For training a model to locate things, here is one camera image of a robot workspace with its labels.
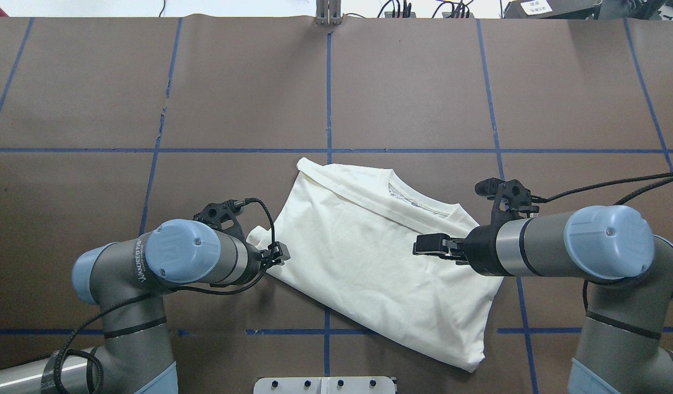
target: white label sticker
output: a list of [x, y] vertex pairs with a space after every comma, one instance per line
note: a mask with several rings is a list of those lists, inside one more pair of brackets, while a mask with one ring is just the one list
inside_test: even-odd
[[532, 2], [521, 3], [526, 15], [538, 15], [553, 11], [546, 0], [533, 0]]

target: blue tape grid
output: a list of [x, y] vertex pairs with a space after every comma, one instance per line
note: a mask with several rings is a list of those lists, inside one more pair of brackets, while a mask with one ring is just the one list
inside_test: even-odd
[[[29, 38], [34, 18], [30, 18], [27, 28], [25, 30], [21, 45], [18, 50], [18, 55], [14, 60], [10, 75], [3, 89], [3, 94], [0, 99], [0, 114], [8, 96], [10, 85], [18, 70], [18, 64], [22, 53], [26, 47], [26, 42]], [[179, 41], [181, 37], [181, 26], [183, 19], [179, 18], [176, 28], [176, 37], [171, 56], [171, 63], [169, 65], [168, 84], [166, 85], [166, 98], [171, 94], [171, 82], [174, 74], [174, 65], [176, 55], [178, 53]], [[667, 162], [668, 167], [673, 171], [673, 165], [670, 155], [673, 154], [673, 149], [669, 149], [666, 145], [664, 135], [659, 125], [659, 120], [655, 113], [652, 100], [645, 85], [642, 76], [641, 66], [637, 60], [634, 42], [632, 41], [629, 21], [624, 19], [624, 28], [626, 37], [631, 52], [631, 58], [636, 68], [637, 79], [641, 85], [642, 92], [645, 96], [646, 105], [650, 112], [653, 124], [657, 133], [657, 137], [661, 144], [661, 149], [504, 149], [499, 142], [499, 133], [497, 130], [497, 120], [494, 114], [494, 104], [492, 100], [492, 89], [487, 70], [487, 59], [484, 46], [484, 37], [482, 32], [481, 21], [476, 20], [477, 33], [479, 40], [479, 48], [481, 55], [481, 62], [484, 72], [485, 87], [487, 92], [487, 104], [489, 105], [490, 121], [492, 126], [492, 137], [494, 139], [494, 149], [334, 149], [332, 146], [332, 124], [331, 124], [331, 47], [332, 47], [332, 33], [326, 36], [326, 149], [214, 149], [214, 148], [161, 148], [161, 139], [163, 137], [164, 117], [166, 114], [166, 107], [161, 110], [159, 117], [159, 134], [156, 139], [156, 144], [153, 148], [141, 149], [127, 149], [127, 148], [0, 148], [0, 153], [153, 153], [151, 162], [151, 169], [149, 172], [149, 180], [146, 189], [144, 200], [144, 208], [141, 215], [141, 222], [139, 234], [142, 234], [146, 227], [146, 216], [148, 213], [148, 200], [153, 187], [154, 174], [156, 174], [156, 164], [158, 162], [158, 155], [161, 153], [265, 153], [265, 154], [326, 154], [327, 164], [332, 163], [332, 155], [338, 154], [411, 154], [411, 153], [427, 153], [427, 154], [495, 154], [497, 157], [497, 165], [499, 169], [499, 176], [504, 179], [504, 165], [502, 161], [502, 154], [662, 154]], [[531, 335], [537, 334], [579, 334], [581, 327], [530, 327], [527, 318], [526, 302], [524, 298], [524, 286], [521, 279], [517, 277], [517, 291], [519, 297], [519, 304], [521, 307], [522, 327], [521, 328], [499, 328], [497, 334], [522, 334], [526, 340], [526, 349], [528, 364], [531, 375], [531, 383], [534, 394], [538, 394], [538, 385], [536, 379], [536, 367], [534, 366], [533, 351]], [[0, 329], [0, 335], [68, 335], [70, 329]], [[663, 332], [673, 332], [673, 327], [664, 327]], [[86, 329], [81, 331], [81, 335], [101, 335], [102, 331], [99, 329]], [[187, 337], [191, 335], [189, 331], [179, 329], [175, 333], [178, 337]], [[247, 329], [248, 336], [264, 336], [264, 335], [321, 335], [324, 337], [324, 375], [329, 376], [331, 373], [330, 367], [330, 342], [332, 335], [375, 335], [369, 329], [333, 329], [331, 328], [331, 309], [324, 307], [324, 329]]]

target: white t-shirt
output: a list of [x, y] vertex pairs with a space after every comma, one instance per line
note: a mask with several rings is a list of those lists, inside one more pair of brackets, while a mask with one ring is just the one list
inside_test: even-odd
[[[418, 234], [465, 237], [477, 223], [459, 204], [443, 204], [393, 170], [318, 165], [300, 174], [276, 218], [276, 239], [291, 259], [269, 274], [399, 344], [473, 372], [501, 277], [412, 255]], [[266, 248], [256, 227], [248, 242]]]

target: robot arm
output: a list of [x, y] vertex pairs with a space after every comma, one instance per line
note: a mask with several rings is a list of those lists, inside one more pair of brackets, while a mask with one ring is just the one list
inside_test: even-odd
[[[659, 347], [673, 299], [673, 244], [652, 235], [631, 207], [522, 218], [537, 207], [519, 181], [489, 179], [476, 191], [494, 199], [491, 224], [465, 239], [419, 235], [414, 254], [469, 264], [481, 275], [593, 282], [569, 392], [673, 394], [673, 352]], [[499, 209], [504, 202], [506, 211]]]
[[[271, 250], [246, 244], [236, 215], [248, 202], [210, 204], [194, 220], [169, 220], [137, 239], [114, 242], [78, 258], [72, 279], [83, 301], [105, 311], [140, 299], [102, 316], [105, 344], [88, 349], [103, 366], [100, 392], [178, 392], [163, 295], [193, 282], [246, 285], [289, 259], [280, 242], [269, 246]], [[229, 221], [233, 225], [223, 230]], [[58, 367], [68, 392], [92, 391], [99, 375], [88, 361], [71, 356], [59, 366], [57, 355], [0, 371], [0, 393], [60, 392], [54, 383]]]

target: folded shirt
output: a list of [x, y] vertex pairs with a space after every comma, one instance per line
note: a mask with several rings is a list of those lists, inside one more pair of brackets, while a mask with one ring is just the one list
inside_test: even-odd
[[[459, 204], [416, 192], [393, 170], [318, 165], [299, 174], [274, 222], [291, 259], [268, 273], [410, 349], [473, 372], [501, 277], [412, 255], [418, 234], [465, 237], [477, 226]], [[271, 243], [256, 227], [248, 242]]]

